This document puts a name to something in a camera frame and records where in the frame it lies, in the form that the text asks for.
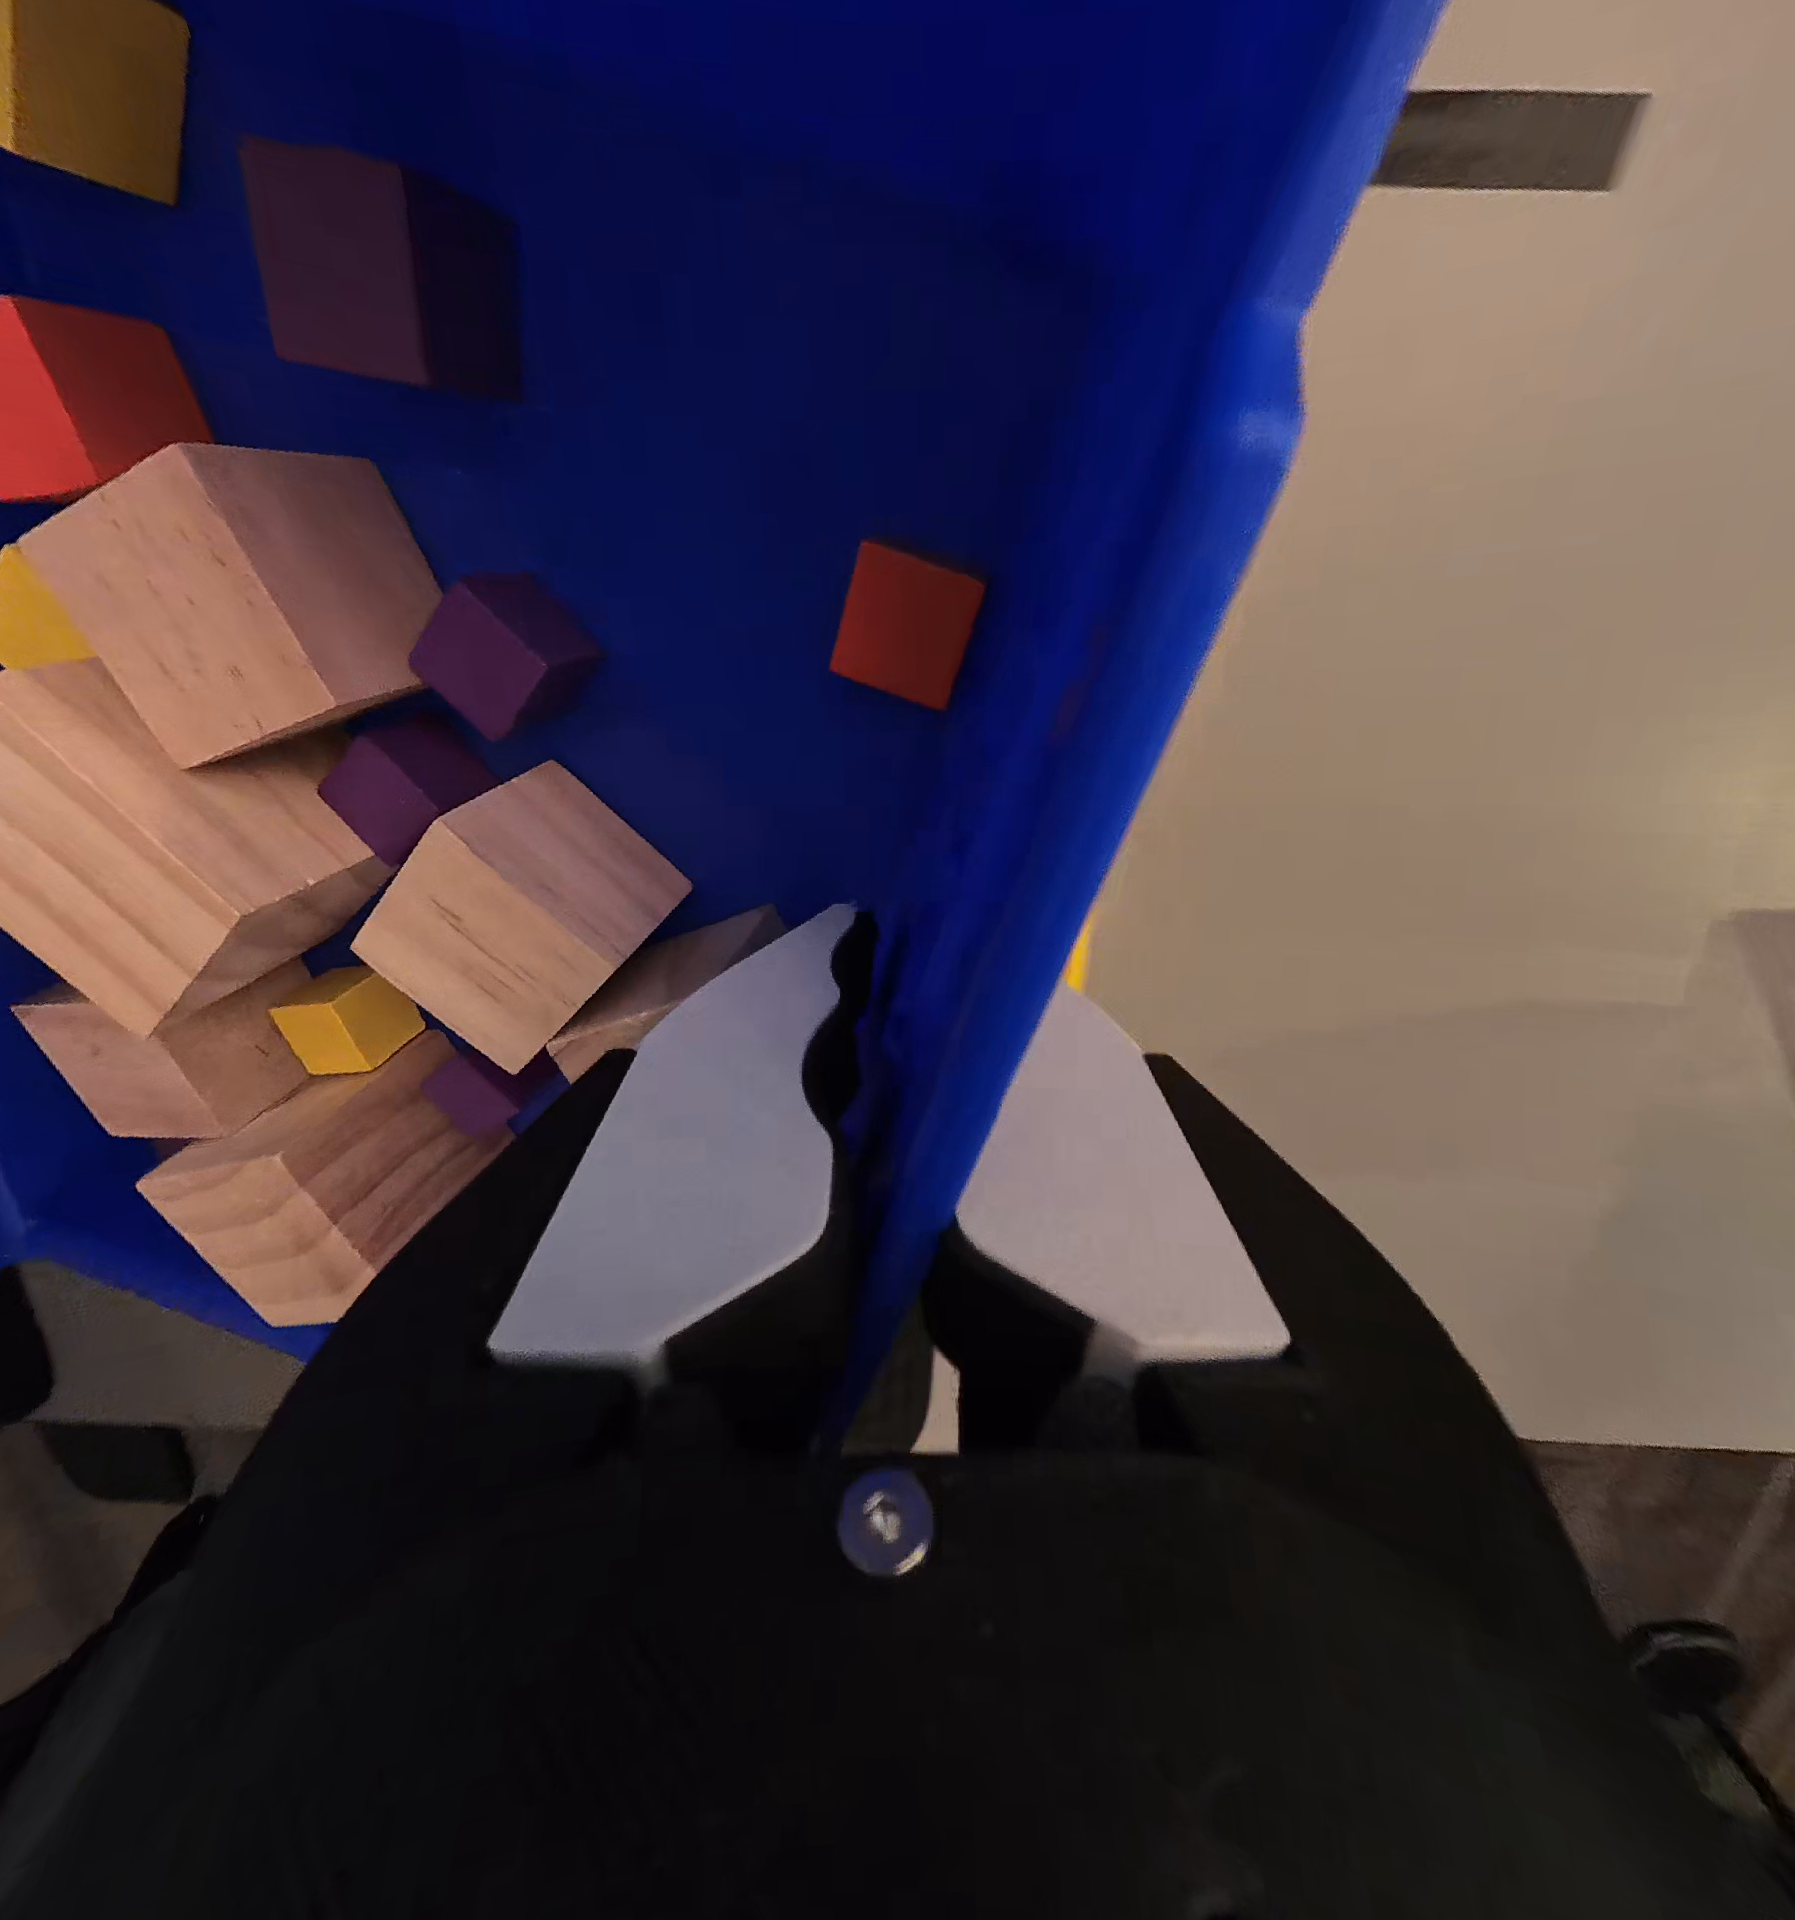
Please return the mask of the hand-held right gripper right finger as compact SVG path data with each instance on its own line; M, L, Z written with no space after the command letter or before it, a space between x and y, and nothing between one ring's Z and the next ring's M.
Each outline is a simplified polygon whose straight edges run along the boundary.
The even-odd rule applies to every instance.
M1058 985L936 1242L925 1328L958 1384L958 1449L1036 1439L1088 1380L1260 1364L1292 1333L1146 1053Z

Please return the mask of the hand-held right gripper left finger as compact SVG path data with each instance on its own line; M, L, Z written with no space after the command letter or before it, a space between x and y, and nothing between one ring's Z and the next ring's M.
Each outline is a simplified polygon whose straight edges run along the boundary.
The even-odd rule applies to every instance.
M860 1293L841 1118L873 947L873 920L838 901L657 1020L491 1361L702 1393L740 1446L809 1449Z

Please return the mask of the pile of wooden cubes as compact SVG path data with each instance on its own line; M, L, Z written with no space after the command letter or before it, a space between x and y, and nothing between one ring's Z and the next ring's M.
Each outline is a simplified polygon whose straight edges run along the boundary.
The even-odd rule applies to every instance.
M189 122L190 26L169 11L166 28L144 5L70 2L49 55L53 86L76 86L101 132L160 138L175 200L88 181L157 204L183 197ZM284 363L526 398L505 214L338 144L245 135L238 165ZM141 1197L147 1141L114 1137L8 1005L59 978L124 1037L166 1043L305 955L348 963L390 862L319 780L358 722L432 709L410 650L461 582L526 573L573 605L526 567L440 579L374 460L218 434L163 323L0 297L96 316L43 317L49 336L118 337L118 369L96 346L62 401L27 323L0 316L0 389L21 389L13 450L0 405L0 479L17 485L0 499L0 1268L55 1260L307 1359L325 1325L267 1322ZM505 780L501 748L571 713L495 745L458 731ZM555 754L521 772L543 759L573 772ZM625 852L643 900L699 916L692 877L582 784L620 837L649 843Z

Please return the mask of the blue plastic box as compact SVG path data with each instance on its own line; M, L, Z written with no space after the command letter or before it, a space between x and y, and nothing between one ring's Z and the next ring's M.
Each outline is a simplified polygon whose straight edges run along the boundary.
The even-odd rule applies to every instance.
M235 446L374 460L605 644L565 757L725 916L878 927L868 1293L925 1281L1300 436L1442 2L179 2L183 197L0 151L0 295L163 323ZM521 405L284 363L245 135L521 245Z

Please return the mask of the black chair base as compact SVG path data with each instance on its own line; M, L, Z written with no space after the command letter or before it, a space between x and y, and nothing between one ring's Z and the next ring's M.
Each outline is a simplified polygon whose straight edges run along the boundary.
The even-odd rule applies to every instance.
M1621 1636L1621 1656L1699 1795L1746 1839L1795 1910L1795 1808L1728 1721L1746 1682L1737 1636L1708 1618L1656 1618Z

